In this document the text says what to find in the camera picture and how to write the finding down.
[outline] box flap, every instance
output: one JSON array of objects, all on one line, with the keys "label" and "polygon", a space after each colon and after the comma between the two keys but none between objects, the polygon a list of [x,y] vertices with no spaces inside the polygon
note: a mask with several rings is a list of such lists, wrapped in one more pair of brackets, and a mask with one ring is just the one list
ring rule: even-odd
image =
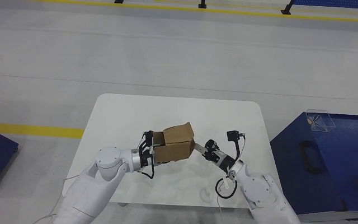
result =
[{"label": "box flap", "polygon": [[153,132],[153,144],[155,146],[164,146],[166,144],[163,132]]},{"label": "box flap", "polygon": [[190,122],[183,125],[178,125],[166,128],[163,131],[166,144],[188,142],[194,138],[194,132],[191,128]]}]

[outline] white table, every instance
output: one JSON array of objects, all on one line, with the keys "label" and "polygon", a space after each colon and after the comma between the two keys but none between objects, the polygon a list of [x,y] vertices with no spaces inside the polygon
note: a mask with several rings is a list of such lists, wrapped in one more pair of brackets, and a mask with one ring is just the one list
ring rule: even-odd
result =
[{"label": "white table", "polygon": [[[197,143],[204,145],[214,139],[232,157],[235,146],[227,141],[226,132],[244,132],[242,160],[253,172],[269,172],[280,185],[261,109],[255,102],[116,94],[97,99],[67,177],[78,175],[104,146],[135,148],[143,131],[186,122],[191,123]],[[150,167],[144,170],[151,173]],[[155,167],[153,180],[138,173],[126,174],[111,202],[217,207],[214,188],[223,176],[221,169],[194,151],[187,160]],[[74,179],[65,182],[63,195],[72,182]],[[222,194],[228,195],[233,184],[229,190],[222,188]],[[246,208],[239,190],[219,202],[222,207]]]}]

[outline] yellow floor line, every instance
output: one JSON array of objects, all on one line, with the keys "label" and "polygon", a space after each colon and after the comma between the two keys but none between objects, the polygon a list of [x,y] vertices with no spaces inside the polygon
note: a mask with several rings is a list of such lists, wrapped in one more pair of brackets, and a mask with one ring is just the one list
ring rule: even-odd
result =
[{"label": "yellow floor line", "polygon": [[83,129],[0,123],[0,134],[24,134],[60,138],[82,138]]},{"label": "yellow floor line", "polygon": [[[197,2],[186,1],[170,1],[170,0],[153,0],[154,2],[161,3],[173,3],[173,4],[198,4]],[[235,7],[235,8],[251,8],[251,9],[263,9],[263,10],[283,10],[282,7],[270,7],[270,6],[245,6],[242,4],[222,4],[222,3],[207,3],[208,6],[221,6],[221,7]],[[342,15],[358,15],[357,12],[347,11],[333,11],[333,10],[301,10],[298,8],[292,8],[291,12],[311,12],[311,13],[329,13],[329,14],[342,14]]]},{"label": "yellow floor line", "polygon": [[344,21],[344,22],[358,22],[358,18],[342,18],[342,17],[327,17],[327,16],[303,16],[303,15],[282,15],[281,13],[266,13],[266,12],[248,12],[237,10],[218,10],[218,9],[202,9],[202,8],[188,8],[175,6],[154,6],[145,4],[114,4],[106,2],[85,2],[72,0],[34,0],[37,2],[49,3],[64,3],[64,4],[82,4],[88,6],[107,6],[107,7],[124,7],[124,8],[145,8],[150,10],[176,10],[176,11],[192,11],[192,12],[211,12],[232,15],[247,15],[247,16],[261,16],[261,17],[281,17],[281,18],[295,18],[304,20],[325,20],[325,21]]}]

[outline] handle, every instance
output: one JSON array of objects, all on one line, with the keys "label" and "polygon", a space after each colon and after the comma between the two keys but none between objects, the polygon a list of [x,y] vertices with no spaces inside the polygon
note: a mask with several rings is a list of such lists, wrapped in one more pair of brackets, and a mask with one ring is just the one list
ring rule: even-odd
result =
[{"label": "handle", "polygon": [[305,167],[307,172],[309,172],[310,174],[321,174],[323,173],[323,169],[319,168],[319,167],[315,167],[312,166],[311,163],[308,160],[308,155],[306,153],[306,148],[309,149],[311,148],[312,150],[315,147],[315,144],[310,142],[310,141],[302,141],[298,144],[300,151],[301,151],[301,155],[302,155],[302,159],[304,161]]}]

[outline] black cable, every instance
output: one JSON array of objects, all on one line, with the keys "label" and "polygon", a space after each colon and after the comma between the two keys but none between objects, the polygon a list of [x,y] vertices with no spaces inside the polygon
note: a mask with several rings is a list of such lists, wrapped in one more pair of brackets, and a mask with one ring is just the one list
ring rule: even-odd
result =
[{"label": "black cable", "polygon": [[235,188],[234,188],[233,192],[232,192],[229,196],[222,196],[222,195],[219,193],[219,191],[218,191],[218,185],[220,184],[220,182],[221,182],[222,180],[224,180],[224,179],[223,179],[223,178],[220,178],[220,179],[218,180],[218,182],[216,182],[215,192],[218,194],[219,197],[224,198],[224,199],[229,199],[229,198],[231,198],[231,197],[235,194],[235,192],[236,192],[236,189],[237,189],[237,181],[235,180]]},{"label": "black cable", "polygon": [[153,161],[153,155],[150,156],[150,160],[152,161],[152,175],[149,176],[146,172],[141,172],[145,176],[149,177],[151,180],[154,178],[154,161]]},{"label": "black cable", "polygon": [[235,158],[235,162],[236,162],[240,157],[240,147],[238,141],[235,141],[235,148],[236,148],[236,158]]}]

